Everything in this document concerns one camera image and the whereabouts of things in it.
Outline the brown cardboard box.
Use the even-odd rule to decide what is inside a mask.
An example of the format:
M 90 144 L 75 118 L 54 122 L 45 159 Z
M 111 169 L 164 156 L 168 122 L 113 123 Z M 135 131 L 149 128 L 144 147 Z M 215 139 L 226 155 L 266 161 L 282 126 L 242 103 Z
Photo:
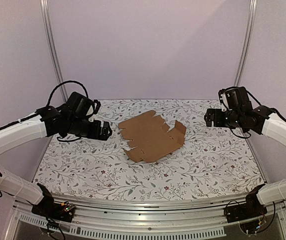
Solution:
M 124 150 L 134 162 L 153 163 L 184 145 L 187 128 L 179 121 L 170 128 L 154 110 L 122 121 L 118 124 L 130 150 Z

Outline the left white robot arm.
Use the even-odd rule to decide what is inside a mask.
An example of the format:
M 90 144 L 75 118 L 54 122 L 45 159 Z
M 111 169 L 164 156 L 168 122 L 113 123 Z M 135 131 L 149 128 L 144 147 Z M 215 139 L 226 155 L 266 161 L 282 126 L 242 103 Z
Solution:
M 0 127 L 0 155 L 36 139 L 59 135 L 106 141 L 112 135 L 109 122 L 89 118 L 100 109 L 98 100 L 73 92 L 59 107 L 49 104 L 30 115 Z M 57 213 L 51 193 L 40 184 L 28 182 L 0 166 L 0 191 L 37 205 L 46 216 Z

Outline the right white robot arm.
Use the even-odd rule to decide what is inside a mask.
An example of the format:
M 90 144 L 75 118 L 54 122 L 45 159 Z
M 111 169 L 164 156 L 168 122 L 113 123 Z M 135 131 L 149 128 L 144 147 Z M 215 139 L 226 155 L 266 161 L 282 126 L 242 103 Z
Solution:
M 240 128 L 243 133 L 255 132 L 271 138 L 286 147 L 286 119 L 275 108 L 261 103 L 256 108 L 251 100 L 254 96 L 245 87 L 229 87 L 218 93 L 223 108 L 209 108 L 204 115 L 208 127 Z M 275 183 L 256 187 L 246 196 L 241 214 L 252 218 L 261 206 L 286 201 L 286 178 Z

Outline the floral patterned table mat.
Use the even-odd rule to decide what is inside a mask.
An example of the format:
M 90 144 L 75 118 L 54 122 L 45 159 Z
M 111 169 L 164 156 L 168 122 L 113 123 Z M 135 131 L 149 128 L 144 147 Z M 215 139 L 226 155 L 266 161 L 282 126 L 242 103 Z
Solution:
M 206 127 L 204 114 L 216 100 L 104 100 L 96 119 L 109 121 L 108 141 L 52 138 L 34 182 L 54 194 L 117 201 L 177 201 L 244 194 L 264 182 L 240 131 Z M 186 128 L 182 148 L 154 163 L 135 163 L 118 124 L 154 110 Z

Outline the front aluminium rail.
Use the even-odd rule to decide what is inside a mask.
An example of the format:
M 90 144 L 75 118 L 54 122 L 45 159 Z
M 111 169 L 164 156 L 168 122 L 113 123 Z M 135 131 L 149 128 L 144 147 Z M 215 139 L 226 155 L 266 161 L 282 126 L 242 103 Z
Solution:
M 7 240 L 286 240 L 286 205 L 270 204 L 267 214 L 228 222 L 226 207 L 244 203 L 215 197 L 184 201 L 129 202 L 71 198 L 71 222 L 49 226 L 31 206 L 14 202 Z

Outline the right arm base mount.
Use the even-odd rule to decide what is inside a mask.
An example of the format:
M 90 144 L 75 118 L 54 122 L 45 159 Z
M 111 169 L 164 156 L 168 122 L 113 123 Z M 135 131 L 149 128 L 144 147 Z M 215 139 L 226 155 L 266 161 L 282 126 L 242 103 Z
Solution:
M 257 197 L 258 191 L 264 185 L 265 184 L 258 185 L 251 190 L 245 197 L 245 203 L 238 203 L 233 200 L 231 202 L 235 202 L 235 205 L 230 205 L 231 203 L 226 205 L 224 208 L 224 216 L 227 218 L 228 223 L 259 217 L 267 213 L 267 208 L 259 202 Z

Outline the right aluminium frame post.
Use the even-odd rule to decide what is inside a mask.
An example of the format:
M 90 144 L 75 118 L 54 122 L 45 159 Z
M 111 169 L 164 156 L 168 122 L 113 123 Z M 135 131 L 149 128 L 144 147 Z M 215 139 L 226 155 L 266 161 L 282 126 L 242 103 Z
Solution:
M 247 60 L 248 52 L 250 49 L 250 43 L 251 43 L 251 38 L 252 38 L 252 34 L 253 34 L 253 29 L 254 29 L 254 25 L 255 25 L 257 3 L 258 3 L 257 0 L 250 0 L 245 38 L 244 38 L 241 56 L 240 56 L 240 60 L 239 60 L 239 64 L 238 64 L 238 68 L 237 68 L 236 76 L 235 76 L 235 80 L 234 80 L 234 86 L 235 87 L 240 86 L 242 75 L 243 75 L 243 72 L 245 69 L 246 60 Z

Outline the aluminium frame post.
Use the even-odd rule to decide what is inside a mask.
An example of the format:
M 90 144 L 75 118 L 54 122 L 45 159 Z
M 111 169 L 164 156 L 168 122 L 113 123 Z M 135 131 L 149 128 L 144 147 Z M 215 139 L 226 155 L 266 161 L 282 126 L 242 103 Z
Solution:
M 48 1 L 47 0 L 40 0 L 39 2 L 40 2 L 40 9 L 41 9 L 41 14 L 42 14 L 44 30 L 45 30 L 45 36 L 47 39 L 47 44 L 48 44 L 48 48 L 49 48 L 51 61 L 53 64 L 54 73 L 56 76 L 57 83 L 61 84 L 64 81 L 64 79 L 63 79 L 63 74 L 61 71 L 60 63 L 59 63 L 57 50 L 55 47 L 54 35 L 53 35 L 51 20 L 50 20 Z
M 235 76 L 235 80 L 234 80 L 234 86 L 235 87 L 240 86 L 242 75 L 243 75 L 243 72 L 245 69 L 246 60 L 247 60 L 248 52 L 250 49 L 250 43 L 251 43 L 251 38 L 252 38 L 252 34 L 253 34 L 253 29 L 254 29 L 254 25 L 255 25 L 257 3 L 258 3 L 257 0 L 250 0 L 245 38 L 244 38 L 241 56 L 240 56 L 240 60 L 239 60 L 239 64 L 238 64 L 238 68 L 237 68 L 236 76 Z

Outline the left aluminium frame post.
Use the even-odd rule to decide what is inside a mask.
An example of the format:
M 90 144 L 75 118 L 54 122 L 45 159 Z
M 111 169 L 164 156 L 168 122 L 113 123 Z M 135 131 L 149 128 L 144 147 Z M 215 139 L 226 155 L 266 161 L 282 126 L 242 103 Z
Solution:
M 41 9 L 41 14 L 42 14 L 44 30 L 45 30 L 45 36 L 47 39 L 47 44 L 48 44 L 48 48 L 49 48 L 51 61 L 53 64 L 54 73 L 56 76 L 57 83 L 61 84 L 64 81 L 64 79 L 63 79 L 63 74 L 61 71 L 60 63 L 59 63 L 57 50 L 55 47 L 54 35 L 53 35 L 51 20 L 50 20 L 48 1 L 47 0 L 40 0 L 39 2 L 40 2 L 40 9 Z

